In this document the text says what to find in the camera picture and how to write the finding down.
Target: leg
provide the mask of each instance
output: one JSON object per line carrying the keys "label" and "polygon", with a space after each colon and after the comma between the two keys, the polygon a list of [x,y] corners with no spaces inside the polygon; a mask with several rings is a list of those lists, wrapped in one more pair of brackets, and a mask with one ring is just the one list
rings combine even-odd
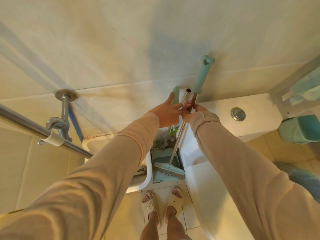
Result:
{"label": "leg", "polygon": [[[173,188],[172,193],[178,197],[182,198],[181,191]],[[181,239],[191,239],[185,233],[183,225],[176,217],[176,209],[173,206],[168,206],[167,215],[168,215],[168,227],[167,227],[167,236],[168,240],[181,240]]]}
{"label": "leg", "polygon": [[[144,197],[142,198],[142,203],[145,203],[152,199],[152,194],[150,192],[147,192]],[[158,222],[158,214],[156,211],[151,212],[148,214],[149,222],[146,224],[144,229],[141,232],[140,240],[158,240],[158,229],[157,225]]]}

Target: trash can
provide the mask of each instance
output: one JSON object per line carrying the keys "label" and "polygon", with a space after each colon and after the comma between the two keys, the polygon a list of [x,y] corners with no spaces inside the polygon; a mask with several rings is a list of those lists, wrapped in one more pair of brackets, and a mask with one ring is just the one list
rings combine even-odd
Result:
{"label": "trash can", "polygon": [[285,141],[298,144],[320,141],[320,122],[314,114],[283,121],[278,130]]}

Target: beige long-sleeve shirt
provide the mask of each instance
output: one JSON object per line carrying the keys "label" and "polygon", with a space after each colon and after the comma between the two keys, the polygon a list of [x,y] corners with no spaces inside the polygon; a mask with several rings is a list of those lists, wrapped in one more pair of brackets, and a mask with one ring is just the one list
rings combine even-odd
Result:
{"label": "beige long-sleeve shirt", "polygon": [[[305,188],[232,135],[215,114],[197,112],[190,125],[255,239],[320,238],[320,204]],[[131,123],[3,226],[0,239],[100,240],[158,127],[151,112]]]}

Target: toilet lid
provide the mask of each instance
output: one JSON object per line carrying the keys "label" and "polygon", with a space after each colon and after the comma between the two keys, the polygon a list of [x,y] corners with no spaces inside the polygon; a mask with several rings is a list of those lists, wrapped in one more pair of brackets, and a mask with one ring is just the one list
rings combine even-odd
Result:
{"label": "toilet lid", "polygon": [[215,240],[254,240],[210,162],[187,167],[186,183],[203,230]]}

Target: person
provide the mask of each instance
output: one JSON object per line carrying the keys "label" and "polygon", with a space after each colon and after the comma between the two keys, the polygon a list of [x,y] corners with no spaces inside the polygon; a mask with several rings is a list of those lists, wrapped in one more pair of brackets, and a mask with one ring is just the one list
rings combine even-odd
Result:
{"label": "person", "polygon": [[[180,109],[182,104],[171,104],[173,96],[120,131],[65,180],[49,187],[1,228],[0,239],[100,240],[158,128],[177,124],[180,114],[190,123],[199,148],[220,175],[254,239],[319,239],[320,204],[304,187],[232,135],[217,115],[200,105],[190,113],[190,101]],[[171,198],[181,201],[182,194],[173,189]],[[150,200],[152,194],[147,193],[142,204],[150,202],[152,208]],[[182,234],[175,217],[178,209],[170,202],[168,239],[190,239]],[[141,239],[158,239],[157,215],[154,210],[148,214]]]}

